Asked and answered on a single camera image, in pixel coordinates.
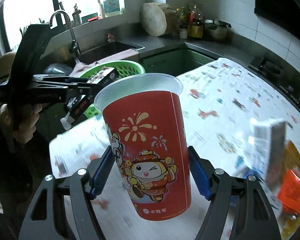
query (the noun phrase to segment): red cup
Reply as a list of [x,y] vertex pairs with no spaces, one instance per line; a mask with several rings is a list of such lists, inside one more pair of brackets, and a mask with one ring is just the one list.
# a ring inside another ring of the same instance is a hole
[[181,91],[175,77],[151,73],[114,82],[95,99],[125,187],[146,220],[176,217],[191,204]]

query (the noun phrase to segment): oil bottle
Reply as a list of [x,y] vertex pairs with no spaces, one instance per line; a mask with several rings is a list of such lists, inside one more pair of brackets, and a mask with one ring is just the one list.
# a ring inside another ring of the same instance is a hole
[[203,37],[204,19],[198,6],[190,14],[188,35],[193,38],[201,39]]

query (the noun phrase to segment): metal screw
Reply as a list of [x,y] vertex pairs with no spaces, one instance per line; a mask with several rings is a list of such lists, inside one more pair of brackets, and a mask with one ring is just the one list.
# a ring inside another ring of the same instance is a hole
[[87,173],[86,169],[80,169],[80,170],[78,170],[78,175],[80,175],[80,176],[82,176],[82,175],[84,175],[86,173]]
[[253,176],[253,175],[249,175],[249,176],[248,176],[248,179],[251,180],[251,181],[255,181],[255,180],[256,180],[256,177]]
[[225,171],[223,169],[215,169],[215,173],[218,175],[222,175],[225,173]]
[[44,178],[46,181],[50,181],[53,179],[53,176],[52,175],[47,175],[45,178]]

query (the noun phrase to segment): white tablecloth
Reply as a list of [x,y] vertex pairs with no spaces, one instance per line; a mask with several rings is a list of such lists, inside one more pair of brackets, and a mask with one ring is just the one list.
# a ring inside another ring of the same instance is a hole
[[[194,146],[199,156],[210,160],[215,168],[230,175],[235,173],[238,156],[245,157],[245,136],[252,117],[260,121],[270,117],[286,119],[286,139],[292,140],[300,152],[300,113],[279,92],[242,66],[220,58],[178,78],[184,86],[180,102],[187,144]],[[50,143],[53,175],[71,175],[86,167],[91,157],[101,156],[108,145],[101,117],[59,135]],[[62,166],[73,159],[75,165]],[[192,204],[185,213],[166,221],[147,221],[137,215],[114,165],[93,207],[108,240],[194,239],[209,202],[199,194],[192,177],[191,187]],[[230,212],[222,240],[229,239],[232,219]]]

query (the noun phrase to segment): green basket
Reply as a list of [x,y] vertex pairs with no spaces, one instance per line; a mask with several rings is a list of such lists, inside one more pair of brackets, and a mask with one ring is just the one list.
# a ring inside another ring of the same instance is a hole
[[[143,74],[146,72],[143,66],[141,66],[137,62],[130,60],[115,60],[104,64],[96,65],[95,67],[90,68],[84,73],[82,73],[80,77],[91,78],[95,73],[98,73],[99,70],[103,67],[114,67],[120,74],[119,79],[137,74]],[[87,118],[94,117],[97,114],[101,114],[101,112],[95,109],[93,104],[89,106],[89,108],[84,112],[84,115]]]

